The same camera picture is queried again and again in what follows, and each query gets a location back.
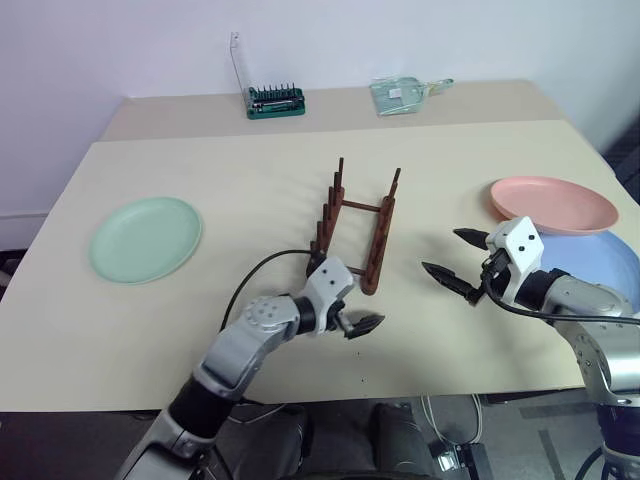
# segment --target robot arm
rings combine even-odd
[[[455,233],[490,252],[482,265],[481,286],[474,288],[444,267],[423,263],[427,272],[472,305],[486,293],[501,308],[544,319],[555,328],[571,345],[596,404],[611,471],[616,478],[640,478],[640,320],[630,318],[629,301],[562,270],[539,270],[544,247],[528,217],[502,222],[491,234],[470,229]]]
[[[265,357],[296,335],[340,327],[347,338],[364,335],[384,319],[352,324],[340,310],[354,279],[335,257],[307,279],[298,296],[260,297],[223,330],[169,407],[160,412],[116,479],[196,479],[203,475],[218,430]]]

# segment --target beige tabletop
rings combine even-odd
[[[613,231],[640,251],[640,208],[564,120],[413,126],[94,144],[0,304],[0,410],[152,409],[167,404],[215,338],[228,299],[264,256],[304,248],[338,156],[350,200],[377,202],[402,168],[378,292],[348,311],[376,311],[371,335],[296,338],[273,353],[247,395],[265,402],[504,392],[581,385],[569,346],[535,319],[438,286],[429,260],[477,279],[485,252],[451,230],[496,225],[498,178],[548,175],[607,196]],[[115,208],[176,196],[204,220],[194,256],[139,286],[101,280],[87,258]],[[344,210],[330,254],[357,265],[373,217]],[[295,292],[305,259],[283,257],[246,287]]]

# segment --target pink plate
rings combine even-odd
[[[618,210],[602,195],[557,178],[503,178],[491,186],[491,200],[507,218],[527,215],[547,233],[589,235],[618,221]]]

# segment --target green plate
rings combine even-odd
[[[177,198],[139,200],[119,208],[100,226],[89,247],[98,275],[137,284],[168,275],[198,246],[200,215]]]

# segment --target white wall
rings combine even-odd
[[[122,96],[235,91],[232,30],[260,83],[528,78],[599,149],[640,106],[638,0],[4,0],[0,215],[47,211]]]

